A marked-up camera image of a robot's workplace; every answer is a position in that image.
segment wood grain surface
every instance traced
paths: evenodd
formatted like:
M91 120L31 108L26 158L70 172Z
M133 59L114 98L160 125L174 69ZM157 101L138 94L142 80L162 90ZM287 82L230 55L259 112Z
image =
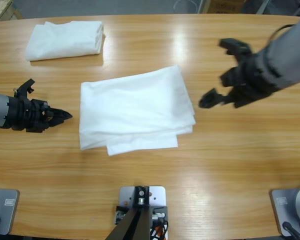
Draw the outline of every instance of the wood grain surface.
M103 21L100 55L25 61L36 24ZM0 22L0 93L33 78L32 98L73 114L44 133L0 129L0 188L18 189L12 234L103 240L114 227L121 186L164 186L171 240L278 235L270 190L300 187L300 84L234 109L198 108L236 65L218 47L237 38L255 51L298 17L185 14L85 16ZM80 151L80 84L178 64L195 108L179 147L107 156Z

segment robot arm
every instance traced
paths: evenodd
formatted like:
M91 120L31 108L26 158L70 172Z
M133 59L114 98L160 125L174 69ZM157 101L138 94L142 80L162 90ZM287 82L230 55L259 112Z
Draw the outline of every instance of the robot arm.
M227 96L210 90L201 98L201 108L228 103L239 108L300 82L300 22L258 53L232 38L221 39L219 45L238 61L220 77L222 85L232 89Z

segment gray metal base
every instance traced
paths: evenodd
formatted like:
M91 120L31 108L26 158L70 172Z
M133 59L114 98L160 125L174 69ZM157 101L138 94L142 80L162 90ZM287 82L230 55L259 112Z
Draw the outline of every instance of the gray metal base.
M0 235L7 235L12 227L19 191L0 189Z
M167 206L167 199L166 199L166 189L163 186L149 186L149 204L150 204L150 211L152 212L154 209L159 207L166 207ZM119 193L119 206L132 208L133 206L133 199L135 194L135 187L134 186L123 186L120 188ZM164 212L166 215L166 219L168 219L168 212L167 208L164 210L160 210L159 212ZM165 234L165 239L168 240L168 232Z
M282 189L273 190L271 192L272 203L275 208L275 214L277 219L277 225L279 232L285 236L291 236L284 228L282 224L288 222L292 227L300 233L300 224L296 216L296 196L300 189Z

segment label sticker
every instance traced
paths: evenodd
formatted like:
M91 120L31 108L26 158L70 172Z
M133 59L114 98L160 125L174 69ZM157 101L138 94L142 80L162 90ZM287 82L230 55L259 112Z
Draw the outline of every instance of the label sticker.
M15 205L15 200L14 199L6 199L4 201L5 206L14 206Z
M279 205L285 205L285 204L288 204L288 201L287 201L287 198L286 198L286 197L277 197L277 198L276 198L276 202L277 202Z

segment folded white towel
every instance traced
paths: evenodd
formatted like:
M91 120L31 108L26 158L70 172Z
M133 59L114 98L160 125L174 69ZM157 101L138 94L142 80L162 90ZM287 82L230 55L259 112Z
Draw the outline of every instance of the folded white towel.
M177 65L111 80L83 82L81 150L106 146L109 155L177 147L192 132L194 109Z
M99 54L102 46L101 21L71 21L36 25L25 50L27 61Z

